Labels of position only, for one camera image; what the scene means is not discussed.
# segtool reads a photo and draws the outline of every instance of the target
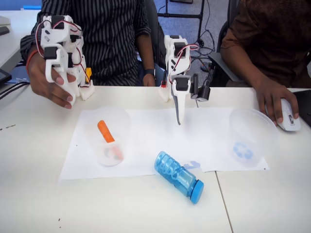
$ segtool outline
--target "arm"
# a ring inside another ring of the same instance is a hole
[[[269,26],[269,19],[264,8],[269,1],[242,0],[239,15],[228,30],[221,46],[221,56],[227,66],[239,77],[249,83],[257,93],[259,109],[276,124],[283,122],[281,98],[286,98],[292,105],[294,118],[299,117],[295,95],[285,86],[265,76],[250,60],[245,47],[262,34]]]
[[[134,16],[135,43],[142,60],[144,69],[154,69],[154,54],[150,37],[150,29],[146,16],[145,1],[137,0],[137,6]],[[143,79],[144,86],[155,86],[155,78],[151,74],[145,75]]]
[[[20,41],[20,53],[25,61],[28,59],[30,53],[36,50],[35,31],[38,24],[42,21],[43,16],[70,15],[70,9],[71,0],[42,0],[42,10],[38,13],[37,23],[32,29],[31,34],[25,36]],[[72,96],[55,83],[49,83],[47,81],[45,77],[45,60],[36,53],[28,63],[28,75],[33,92],[50,99],[62,107],[71,108],[69,101],[72,101]],[[52,78],[59,85],[64,84],[64,80],[54,69],[52,69]],[[68,81],[75,81],[75,77],[68,75]]]
[[[235,36],[229,29],[224,38],[225,43],[229,43],[232,38]],[[243,46],[239,42],[233,43],[235,46],[226,49],[221,48],[220,53],[223,61],[236,75],[256,88],[260,81],[267,79],[267,77],[251,62]]]

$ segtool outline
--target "white computer mouse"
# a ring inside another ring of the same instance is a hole
[[[294,119],[291,104],[286,99],[281,99],[283,122],[278,125],[285,131],[299,131],[301,128],[299,118]]]

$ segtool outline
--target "white paper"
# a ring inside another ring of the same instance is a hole
[[[86,122],[100,111],[104,114],[105,108],[81,112],[60,179],[153,175],[154,162],[161,151],[181,165],[203,172],[269,169],[264,159],[255,167],[247,167],[228,154],[232,109],[202,107],[186,109],[182,125],[177,124],[175,109],[126,110],[131,118],[131,131],[125,159],[113,167],[103,166],[93,154],[99,148],[90,141],[96,141],[101,134],[85,131]]]

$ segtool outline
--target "recycling symbol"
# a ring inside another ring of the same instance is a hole
[[[249,148],[247,148],[245,144],[240,142],[236,142],[234,144],[233,151],[238,157],[245,159],[252,159],[254,155],[254,153]]]

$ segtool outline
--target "brown shirt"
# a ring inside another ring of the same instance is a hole
[[[311,88],[311,0],[241,0],[221,48],[241,46],[252,63],[286,87]]]

